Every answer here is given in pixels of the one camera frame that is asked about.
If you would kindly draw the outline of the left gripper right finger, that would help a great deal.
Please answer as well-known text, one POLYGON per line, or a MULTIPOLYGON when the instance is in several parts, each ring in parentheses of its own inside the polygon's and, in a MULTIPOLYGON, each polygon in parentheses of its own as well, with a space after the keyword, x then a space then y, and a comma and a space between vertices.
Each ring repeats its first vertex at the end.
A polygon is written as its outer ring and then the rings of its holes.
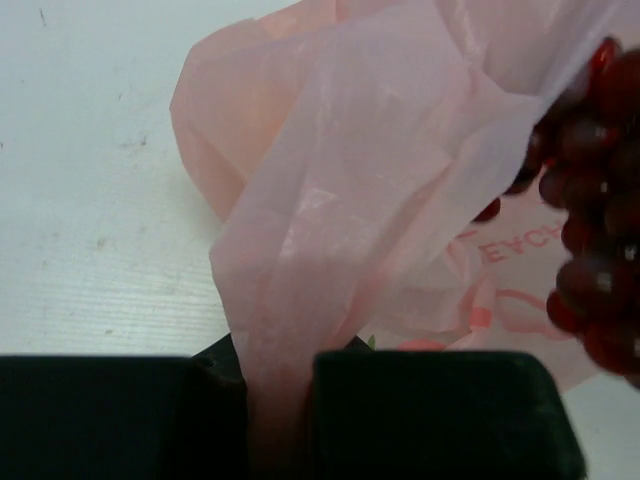
POLYGON ((345 349, 313 368, 317 479, 583 479, 556 384, 519 352, 345 349))

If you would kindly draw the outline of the pink plastic bag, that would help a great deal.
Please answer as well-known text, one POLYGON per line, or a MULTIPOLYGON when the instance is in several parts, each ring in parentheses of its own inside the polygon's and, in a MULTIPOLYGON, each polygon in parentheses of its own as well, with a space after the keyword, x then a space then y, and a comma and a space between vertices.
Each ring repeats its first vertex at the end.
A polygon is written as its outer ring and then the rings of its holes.
POLYGON ((635 1, 301 1, 186 57, 179 153, 223 221, 210 252, 248 387, 255 473, 301 469, 312 361, 357 334, 398 350, 519 350, 595 376, 544 310, 561 215, 535 193, 473 218, 635 1))

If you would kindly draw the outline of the red fake grape bunch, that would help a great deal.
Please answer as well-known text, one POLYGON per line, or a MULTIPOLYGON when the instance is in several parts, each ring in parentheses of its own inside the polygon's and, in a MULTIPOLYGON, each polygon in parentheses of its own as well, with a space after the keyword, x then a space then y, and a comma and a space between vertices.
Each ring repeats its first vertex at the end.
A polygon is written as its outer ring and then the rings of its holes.
POLYGON ((639 51, 604 38, 532 130, 507 195, 567 213, 571 257, 544 310, 603 370, 639 384, 639 51))

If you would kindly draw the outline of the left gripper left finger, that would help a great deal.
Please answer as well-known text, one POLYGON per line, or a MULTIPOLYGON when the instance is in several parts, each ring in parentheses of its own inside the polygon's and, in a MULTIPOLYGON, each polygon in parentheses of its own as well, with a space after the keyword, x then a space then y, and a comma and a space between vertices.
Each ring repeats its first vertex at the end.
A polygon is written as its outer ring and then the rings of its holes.
POLYGON ((245 479, 230 337, 193 357, 4 356, 4 479, 245 479))

